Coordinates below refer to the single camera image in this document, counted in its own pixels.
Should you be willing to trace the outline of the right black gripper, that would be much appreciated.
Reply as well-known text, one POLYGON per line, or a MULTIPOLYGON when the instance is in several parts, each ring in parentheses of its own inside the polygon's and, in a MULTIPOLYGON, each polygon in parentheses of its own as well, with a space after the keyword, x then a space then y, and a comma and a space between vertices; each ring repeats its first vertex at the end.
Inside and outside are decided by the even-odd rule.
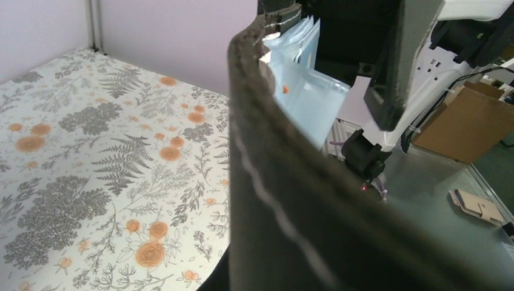
POLYGON ((330 76, 372 76, 364 101, 376 126, 396 129, 410 94, 415 62, 443 1, 298 1, 318 24, 314 41, 292 59, 330 76))

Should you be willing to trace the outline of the black leather card holder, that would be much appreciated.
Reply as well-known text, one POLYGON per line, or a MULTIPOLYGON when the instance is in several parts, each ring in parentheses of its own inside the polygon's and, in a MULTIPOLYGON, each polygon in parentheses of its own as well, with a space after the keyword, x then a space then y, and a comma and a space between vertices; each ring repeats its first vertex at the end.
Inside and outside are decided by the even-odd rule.
POLYGON ((513 264, 470 258, 362 190, 289 121, 259 58, 298 22, 279 1, 229 44, 230 290, 512 290, 513 264))

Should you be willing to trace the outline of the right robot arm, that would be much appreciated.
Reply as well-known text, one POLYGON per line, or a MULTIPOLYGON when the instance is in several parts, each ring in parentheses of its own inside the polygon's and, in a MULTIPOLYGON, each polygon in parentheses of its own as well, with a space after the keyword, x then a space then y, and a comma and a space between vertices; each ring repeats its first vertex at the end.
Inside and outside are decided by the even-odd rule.
POLYGON ((347 165, 367 179, 378 176, 408 126, 443 90, 483 66, 513 32, 512 1, 259 1, 261 49, 270 57, 269 90, 300 132, 289 150, 320 149, 349 87, 307 63, 310 46, 291 56, 265 37, 291 35, 308 15, 324 47, 354 75, 370 78, 364 102, 371 120, 344 143, 347 165))

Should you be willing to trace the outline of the cardboard box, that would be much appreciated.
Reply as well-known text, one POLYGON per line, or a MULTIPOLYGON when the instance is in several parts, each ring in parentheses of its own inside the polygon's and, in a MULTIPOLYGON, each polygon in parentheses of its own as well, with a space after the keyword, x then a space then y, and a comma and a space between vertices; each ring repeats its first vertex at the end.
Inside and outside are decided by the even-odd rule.
POLYGON ((413 144, 471 164, 513 131, 513 106, 491 85, 465 82, 421 128, 413 144))

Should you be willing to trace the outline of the small cardboard piece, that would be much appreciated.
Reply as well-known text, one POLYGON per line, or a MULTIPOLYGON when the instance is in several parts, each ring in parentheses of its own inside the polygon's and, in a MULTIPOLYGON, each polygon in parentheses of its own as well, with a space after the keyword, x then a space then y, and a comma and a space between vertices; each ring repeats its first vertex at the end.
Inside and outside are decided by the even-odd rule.
POLYGON ((464 213, 496 226, 503 225, 504 218, 491 200, 478 197, 460 189, 450 190, 449 195, 453 203, 464 213))

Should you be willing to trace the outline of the floral table mat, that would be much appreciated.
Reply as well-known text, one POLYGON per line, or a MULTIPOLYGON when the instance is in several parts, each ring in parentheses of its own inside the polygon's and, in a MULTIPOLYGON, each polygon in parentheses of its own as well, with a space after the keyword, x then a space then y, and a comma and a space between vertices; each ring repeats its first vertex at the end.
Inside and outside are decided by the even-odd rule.
POLYGON ((228 121, 89 49, 2 83, 1 289, 198 289, 229 243, 228 121))

